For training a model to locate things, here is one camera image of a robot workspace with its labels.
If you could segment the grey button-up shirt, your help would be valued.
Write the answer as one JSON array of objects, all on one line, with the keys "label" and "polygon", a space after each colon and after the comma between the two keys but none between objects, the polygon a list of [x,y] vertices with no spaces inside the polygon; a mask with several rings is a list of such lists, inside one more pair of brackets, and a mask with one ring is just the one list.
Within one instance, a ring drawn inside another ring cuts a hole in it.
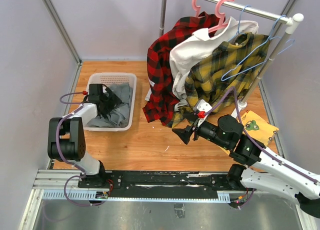
[{"label": "grey button-up shirt", "polygon": [[123,128],[129,124],[133,89],[129,83],[112,84],[109,88],[122,100],[122,104],[105,118],[97,116],[92,119],[87,127]]}]

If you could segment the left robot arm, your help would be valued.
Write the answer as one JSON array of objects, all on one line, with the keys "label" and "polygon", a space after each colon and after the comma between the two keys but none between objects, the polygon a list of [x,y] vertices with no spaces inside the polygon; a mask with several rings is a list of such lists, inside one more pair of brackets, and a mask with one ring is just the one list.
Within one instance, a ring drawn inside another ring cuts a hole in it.
[{"label": "left robot arm", "polygon": [[84,127],[96,117],[107,117],[122,102],[105,84],[89,84],[82,91],[83,101],[63,117],[49,121],[47,154],[50,159],[74,166],[80,173],[77,178],[85,187],[113,187],[103,163],[93,158],[86,150]]}]

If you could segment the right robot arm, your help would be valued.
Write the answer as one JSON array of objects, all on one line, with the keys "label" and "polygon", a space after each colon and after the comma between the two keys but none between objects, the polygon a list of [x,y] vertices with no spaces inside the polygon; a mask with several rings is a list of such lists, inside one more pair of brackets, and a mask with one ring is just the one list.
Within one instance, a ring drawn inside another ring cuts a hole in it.
[{"label": "right robot arm", "polygon": [[226,178],[229,188],[263,190],[291,200],[305,213],[319,218],[320,176],[284,159],[243,130],[235,118],[225,115],[217,125],[204,121],[172,131],[184,144],[201,137],[228,150],[235,161]]}]

